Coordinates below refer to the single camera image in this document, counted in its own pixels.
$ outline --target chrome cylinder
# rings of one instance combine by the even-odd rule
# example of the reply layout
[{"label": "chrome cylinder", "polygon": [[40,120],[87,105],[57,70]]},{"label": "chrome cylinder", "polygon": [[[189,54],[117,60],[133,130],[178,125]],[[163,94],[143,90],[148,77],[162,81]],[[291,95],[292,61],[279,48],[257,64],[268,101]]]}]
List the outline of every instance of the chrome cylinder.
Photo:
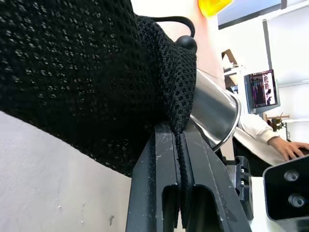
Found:
[{"label": "chrome cylinder", "polygon": [[234,134],[240,112],[236,96],[216,85],[211,75],[197,70],[190,120],[214,151]]}]

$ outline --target black mesh fabric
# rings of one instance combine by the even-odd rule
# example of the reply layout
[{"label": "black mesh fabric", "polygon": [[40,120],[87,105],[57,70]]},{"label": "black mesh fabric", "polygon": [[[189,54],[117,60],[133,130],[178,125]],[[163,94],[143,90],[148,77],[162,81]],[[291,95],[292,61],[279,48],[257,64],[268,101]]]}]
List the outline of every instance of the black mesh fabric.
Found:
[{"label": "black mesh fabric", "polygon": [[180,133],[196,56],[128,0],[0,0],[0,110],[131,176],[155,124]]}]

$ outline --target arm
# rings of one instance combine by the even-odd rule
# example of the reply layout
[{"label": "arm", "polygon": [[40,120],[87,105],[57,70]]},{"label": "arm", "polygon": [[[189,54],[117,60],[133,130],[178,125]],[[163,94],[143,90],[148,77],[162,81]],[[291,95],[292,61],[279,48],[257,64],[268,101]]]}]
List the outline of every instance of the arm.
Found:
[{"label": "arm", "polygon": [[267,142],[279,137],[277,133],[259,116],[246,114],[244,110],[238,122],[238,127],[248,133],[254,139],[267,144]]},{"label": "arm", "polygon": [[282,139],[261,117],[244,112],[243,107],[238,127],[254,139],[274,147],[286,161],[289,160],[289,157],[292,159],[297,158],[295,154],[299,157],[304,156],[299,150],[301,147],[309,150],[309,144],[307,143],[290,143]]}]

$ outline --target yellow object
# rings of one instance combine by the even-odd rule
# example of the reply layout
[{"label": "yellow object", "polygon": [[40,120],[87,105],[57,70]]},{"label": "yellow object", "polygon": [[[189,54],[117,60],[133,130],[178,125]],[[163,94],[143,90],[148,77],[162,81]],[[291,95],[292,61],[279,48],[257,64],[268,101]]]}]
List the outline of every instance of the yellow object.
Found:
[{"label": "yellow object", "polygon": [[198,0],[198,6],[204,17],[216,15],[233,0]]}]

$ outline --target screw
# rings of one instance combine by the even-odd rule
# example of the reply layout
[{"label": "screw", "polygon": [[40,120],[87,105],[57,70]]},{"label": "screw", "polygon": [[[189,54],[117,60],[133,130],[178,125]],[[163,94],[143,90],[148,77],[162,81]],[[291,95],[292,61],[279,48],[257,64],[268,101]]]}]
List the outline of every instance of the screw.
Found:
[{"label": "screw", "polygon": [[287,181],[293,182],[299,178],[299,173],[295,170],[288,170],[284,174],[284,179]]},{"label": "screw", "polygon": [[305,204],[305,198],[299,195],[292,194],[291,196],[289,196],[288,200],[290,205],[296,208],[300,208]]}]

